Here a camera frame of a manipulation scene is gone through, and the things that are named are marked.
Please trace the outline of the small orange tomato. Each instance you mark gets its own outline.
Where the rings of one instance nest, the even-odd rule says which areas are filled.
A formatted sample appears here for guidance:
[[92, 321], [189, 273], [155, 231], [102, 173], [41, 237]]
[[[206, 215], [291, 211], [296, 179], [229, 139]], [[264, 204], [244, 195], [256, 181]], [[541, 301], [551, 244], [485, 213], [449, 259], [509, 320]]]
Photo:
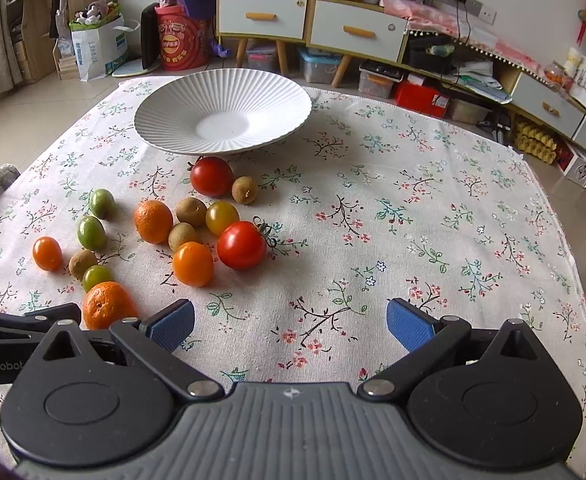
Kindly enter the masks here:
[[55, 272], [63, 264], [62, 248], [53, 237], [42, 236], [32, 245], [32, 258], [41, 270]]

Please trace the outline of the floral tablecloth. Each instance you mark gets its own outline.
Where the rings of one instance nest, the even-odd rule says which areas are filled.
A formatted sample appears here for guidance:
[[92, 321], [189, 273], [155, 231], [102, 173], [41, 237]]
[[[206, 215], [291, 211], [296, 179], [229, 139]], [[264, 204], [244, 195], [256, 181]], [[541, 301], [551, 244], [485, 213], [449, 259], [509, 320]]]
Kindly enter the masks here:
[[23, 315], [84, 293], [40, 270], [34, 241], [79, 248], [90, 194], [110, 191], [99, 260], [140, 315], [193, 302], [178, 353], [225, 386], [360, 384], [402, 356], [386, 327], [389, 299], [478, 327], [520, 318], [574, 389], [584, 422], [570, 451], [586, 474], [586, 298], [562, 224], [520, 155], [456, 126], [367, 99], [314, 90], [305, 125], [262, 150], [232, 155], [258, 196], [239, 206], [267, 228], [255, 269], [217, 264], [202, 288], [174, 276], [168, 247], [144, 242], [133, 214], [194, 195], [190, 159], [136, 133], [139, 105], [164, 84], [123, 82], [72, 125], [0, 197], [0, 313]]

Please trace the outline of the yellow egg carton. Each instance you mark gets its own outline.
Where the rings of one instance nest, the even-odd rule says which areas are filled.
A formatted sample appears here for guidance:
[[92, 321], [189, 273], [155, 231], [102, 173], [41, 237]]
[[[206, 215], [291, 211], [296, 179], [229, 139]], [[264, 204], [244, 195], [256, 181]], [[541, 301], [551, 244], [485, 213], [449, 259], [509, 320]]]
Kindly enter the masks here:
[[550, 130], [528, 120], [519, 119], [515, 122], [514, 132], [514, 146], [518, 150], [538, 158], [545, 164], [554, 163], [558, 144]]

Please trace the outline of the red tomato with stem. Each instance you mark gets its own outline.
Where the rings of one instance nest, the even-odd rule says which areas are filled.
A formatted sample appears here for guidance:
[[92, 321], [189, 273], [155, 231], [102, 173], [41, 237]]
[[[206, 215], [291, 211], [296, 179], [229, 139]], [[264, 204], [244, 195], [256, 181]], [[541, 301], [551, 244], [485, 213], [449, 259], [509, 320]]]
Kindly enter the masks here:
[[258, 227], [248, 221], [238, 221], [218, 237], [219, 260], [233, 270], [247, 270], [265, 258], [267, 244]]

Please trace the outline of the wooden cabinet right drawer unit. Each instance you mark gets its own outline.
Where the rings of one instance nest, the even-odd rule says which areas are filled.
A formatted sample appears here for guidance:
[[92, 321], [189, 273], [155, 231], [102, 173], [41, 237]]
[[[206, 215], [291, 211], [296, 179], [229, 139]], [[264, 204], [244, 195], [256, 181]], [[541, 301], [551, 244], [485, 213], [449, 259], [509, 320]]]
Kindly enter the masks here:
[[377, 6], [350, 0], [311, 0], [307, 46], [342, 56], [331, 86], [337, 88], [352, 60], [402, 65], [410, 32], [436, 32], [434, 6], [380, 0]]

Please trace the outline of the red snack bucket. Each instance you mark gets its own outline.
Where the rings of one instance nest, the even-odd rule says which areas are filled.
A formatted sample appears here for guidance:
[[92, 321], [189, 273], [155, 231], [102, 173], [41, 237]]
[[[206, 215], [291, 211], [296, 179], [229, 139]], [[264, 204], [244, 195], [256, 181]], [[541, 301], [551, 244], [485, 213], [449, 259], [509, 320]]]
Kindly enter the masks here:
[[189, 18], [182, 4], [156, 6], [155, 14], [164, 70], [190, 70], [208, 62], [208, 21]]

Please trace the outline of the large red tomato by plate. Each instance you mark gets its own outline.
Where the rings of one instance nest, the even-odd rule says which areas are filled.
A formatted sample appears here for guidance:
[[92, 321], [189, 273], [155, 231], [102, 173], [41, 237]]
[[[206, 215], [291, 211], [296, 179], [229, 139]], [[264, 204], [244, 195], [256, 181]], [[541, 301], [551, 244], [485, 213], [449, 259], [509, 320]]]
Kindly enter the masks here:
[[190, 168], [190, 181], [196, 192], [219, 197], [232, 188], [234, 173], [230, 165], [219, 157], [201, 157]]

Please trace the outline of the orange tangerine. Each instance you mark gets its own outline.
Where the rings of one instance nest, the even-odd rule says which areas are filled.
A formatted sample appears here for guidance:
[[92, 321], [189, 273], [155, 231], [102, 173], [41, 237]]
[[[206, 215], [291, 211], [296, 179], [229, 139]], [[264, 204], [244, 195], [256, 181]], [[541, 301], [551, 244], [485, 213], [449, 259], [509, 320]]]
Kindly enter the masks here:
[[133, 223], [144, 242], [161, 245], [168, 240], [174, 226], [174, 217], [163, 202], [146, 200], [136, 207]]
[[89, 330], [107, 330], [123, 318], [140, 316], [128, 292], [116, 282], [102, 282], [85, 295], [81, 307], [82, 320]]

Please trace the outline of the yellow cherry tomato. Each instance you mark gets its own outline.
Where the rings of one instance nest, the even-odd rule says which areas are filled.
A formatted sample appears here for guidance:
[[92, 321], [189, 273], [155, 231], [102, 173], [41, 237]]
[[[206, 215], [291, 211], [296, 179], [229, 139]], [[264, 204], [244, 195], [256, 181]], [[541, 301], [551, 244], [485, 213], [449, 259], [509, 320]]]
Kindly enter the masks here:
[[209, 232], [219, 236], [231, 224], [238, 222], [240, 215], [235, 206], [223, 200], [211, 204], [206, 211], [205, 223]]

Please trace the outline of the orange oval tomato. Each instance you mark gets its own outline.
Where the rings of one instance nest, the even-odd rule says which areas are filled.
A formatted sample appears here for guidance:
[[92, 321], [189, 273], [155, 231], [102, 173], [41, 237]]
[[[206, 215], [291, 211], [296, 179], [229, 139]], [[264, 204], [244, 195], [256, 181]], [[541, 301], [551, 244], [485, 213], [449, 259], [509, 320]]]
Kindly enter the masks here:
[[214, 258], [207, 246], [187, 242], [172, 256], [172, 270], [182, 284], [204, 287], [214, 276]]

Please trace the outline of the brown longan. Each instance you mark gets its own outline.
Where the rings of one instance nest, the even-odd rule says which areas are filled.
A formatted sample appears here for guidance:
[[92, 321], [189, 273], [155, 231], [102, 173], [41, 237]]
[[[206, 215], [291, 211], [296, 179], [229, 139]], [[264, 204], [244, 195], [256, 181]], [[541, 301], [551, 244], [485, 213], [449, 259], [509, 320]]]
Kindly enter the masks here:
[[256, 200], [258, 185], [252, 177], [239, 177], [233, 182], [231, 193], [235, 203], [248, 205]]
[[181, 223], [189, 223], [195, 229], [206, 224], [207, 206], [198, 198], [187, 197], [176, 206], [176, 216]]
[[97, 263], [98, 258], [95, 257], [95, 254], [91, 250], [80, 249], [70, 257], [68, 270], [73, 278], [81, 281], [87, 270]]
[[189, 242], [199, 243], [200, 236], [194, 226], [188, 222], [176, 223], [169, 232], [167, 242], [172, 252], [178, 252], [178, 249]]

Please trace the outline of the low long cabinet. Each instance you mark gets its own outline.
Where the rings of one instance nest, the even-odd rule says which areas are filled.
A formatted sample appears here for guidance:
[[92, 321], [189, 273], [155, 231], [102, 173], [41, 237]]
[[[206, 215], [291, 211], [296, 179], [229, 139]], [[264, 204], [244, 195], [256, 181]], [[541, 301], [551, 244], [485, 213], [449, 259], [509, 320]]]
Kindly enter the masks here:
[[[418, 40], [426, 44], [442, 41], [454, 44], [456, 52], [470, 58], [481, 58], [492, 63], [492, 72], [502, 85], [502, 93], [471, 86], [459, 75], [448, 75], [441, 70], [426, 70], [410, 61], [409, 49]], [[468, 96], [474, 96], [501, 106], [509, 107], [539, 125], [544, 125], [564, 136], [578, 148], [586, 152], [586, 108], [565, 91], [555, 89], [541, 76], [518, 66], [502, 56], [485, 49], [473, 47], [463, 39], [442, 35], [439, 32], [423, 29], [407, 29], [402, 37], [398, 54], [399, 66], [405, 70], [422, 74], [439, 81], [444, 87]]]

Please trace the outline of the wooden cabinet drawer unit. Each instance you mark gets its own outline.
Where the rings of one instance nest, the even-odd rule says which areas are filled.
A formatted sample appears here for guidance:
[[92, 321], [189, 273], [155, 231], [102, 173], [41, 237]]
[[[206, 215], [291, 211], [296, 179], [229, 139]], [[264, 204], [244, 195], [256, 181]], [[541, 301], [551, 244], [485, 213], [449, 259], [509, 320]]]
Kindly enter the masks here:
[[402, 65], [410, 32], [436, 32], [434, 6], [380, 0], [377, 6], [350, 0], [311, 0], [307, 46], [342, 56], [331, 86], [337, 88], [352, 60]]
[[216, 0], [218, 39], [235, 43], [235, 66], [244, 64], [250, 44], [270, 41], [280, 73], [288, 74], [287, 47], [306, 41], [311, 0]]

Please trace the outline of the clear storage bin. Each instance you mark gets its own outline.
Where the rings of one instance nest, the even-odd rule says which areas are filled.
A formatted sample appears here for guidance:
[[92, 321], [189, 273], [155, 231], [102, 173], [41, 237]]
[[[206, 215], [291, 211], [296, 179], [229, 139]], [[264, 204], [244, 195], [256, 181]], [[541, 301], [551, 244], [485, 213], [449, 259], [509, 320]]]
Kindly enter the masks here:
[[339, 54], [320, 52], [305, 47], [297, 49], [302, 76], [308, 84], [330, 84], [342, 57]]

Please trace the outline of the wooden cabinet left drawer unit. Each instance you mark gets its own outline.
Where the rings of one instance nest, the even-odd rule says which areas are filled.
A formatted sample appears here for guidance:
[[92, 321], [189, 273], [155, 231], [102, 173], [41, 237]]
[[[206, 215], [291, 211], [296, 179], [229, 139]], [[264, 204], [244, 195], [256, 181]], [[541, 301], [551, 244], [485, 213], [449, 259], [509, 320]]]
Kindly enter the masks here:
[[244, 64], [250, 44], [270, 41], [280, 73], [288, 74], [287, 47], [306, 41], [311, 0], [216, 0], [218, 39], [235, 43], [235, 66]]

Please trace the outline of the green plum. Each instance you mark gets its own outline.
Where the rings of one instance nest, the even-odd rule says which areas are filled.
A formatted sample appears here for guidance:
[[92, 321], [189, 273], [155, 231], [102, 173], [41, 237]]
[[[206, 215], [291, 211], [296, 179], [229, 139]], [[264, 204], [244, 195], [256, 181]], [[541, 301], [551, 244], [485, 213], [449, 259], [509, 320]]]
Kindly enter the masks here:
[[102, 252], [107, 237], [102, 222], [90, 214], [83, 216], [77, 226], [77, 237], [83, 248], [92, 252]]
[[89, 209], [101, 220], [108, 220], [115, 214], [116, 202], [113, 194], [106, 188], [97, 188], [90, 193]]
[[84, 276], [81, 279], [82, 288], [85, 292], [90, 290], [101, 283], [114, 281], [113, 272], [102, 264], [95, 264], [84, 272]]

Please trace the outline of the white ribbed plate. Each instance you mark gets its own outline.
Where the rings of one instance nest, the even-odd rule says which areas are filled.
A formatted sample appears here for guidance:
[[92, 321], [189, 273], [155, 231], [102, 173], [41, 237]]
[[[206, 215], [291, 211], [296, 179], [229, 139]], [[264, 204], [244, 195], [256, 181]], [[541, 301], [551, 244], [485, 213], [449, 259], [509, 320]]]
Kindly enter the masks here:
[[134, 114], [134, 128], [165, 152], [233, 154], [286, 138], [311, 110], [310, 95], [291, 79], [220, 68], [176, 78], [149, 94]]

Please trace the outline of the brown longan by tomato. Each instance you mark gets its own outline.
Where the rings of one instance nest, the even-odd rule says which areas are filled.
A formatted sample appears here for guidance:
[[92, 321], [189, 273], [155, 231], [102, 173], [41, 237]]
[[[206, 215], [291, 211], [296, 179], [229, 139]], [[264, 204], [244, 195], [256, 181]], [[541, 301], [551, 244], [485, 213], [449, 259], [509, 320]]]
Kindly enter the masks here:
[[248, 205], [256, 200], [258, 185], [252, 177], [239, 177], [233, 182], [231, 193], [235, 203]]

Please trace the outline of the white paper bag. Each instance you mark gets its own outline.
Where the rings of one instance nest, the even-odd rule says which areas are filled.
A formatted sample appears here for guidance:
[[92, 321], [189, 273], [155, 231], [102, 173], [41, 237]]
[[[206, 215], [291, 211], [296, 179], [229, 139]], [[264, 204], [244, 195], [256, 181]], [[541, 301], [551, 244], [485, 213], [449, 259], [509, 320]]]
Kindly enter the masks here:
[[128, 35], [139, 25], [122, 14], [92, 25], [70, 23], [79, 79], [88, 82], [104, 78], [122, 66], [129, 54]]

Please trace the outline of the pink cloth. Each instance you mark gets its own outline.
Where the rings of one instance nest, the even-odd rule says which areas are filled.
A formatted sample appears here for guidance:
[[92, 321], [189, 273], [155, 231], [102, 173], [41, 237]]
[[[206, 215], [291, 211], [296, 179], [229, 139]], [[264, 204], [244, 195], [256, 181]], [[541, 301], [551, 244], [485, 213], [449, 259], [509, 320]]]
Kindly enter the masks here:
[[407, 20], [410, 29], [428, 30], [457, 38], [472, 47], [504, 58], [521, 70], [534, 74], [540, 71], [537, 61], [512, 42], [484, 27], [461, 3], [451, 13], [412, 0], [380, 0], [380, 3], [386, 14]]

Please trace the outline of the red box on floor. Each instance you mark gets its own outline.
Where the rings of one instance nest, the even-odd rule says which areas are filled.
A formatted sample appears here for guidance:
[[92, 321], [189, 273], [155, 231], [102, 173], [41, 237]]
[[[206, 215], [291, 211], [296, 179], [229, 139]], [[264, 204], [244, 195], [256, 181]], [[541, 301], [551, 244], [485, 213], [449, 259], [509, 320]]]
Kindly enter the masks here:
[[412, 84], [407, 80], [400, 81], [395, 90], [396, 104], [406, 110], [422, 115], [443, 118], [450, 99], [438, 89], [431, 86]]

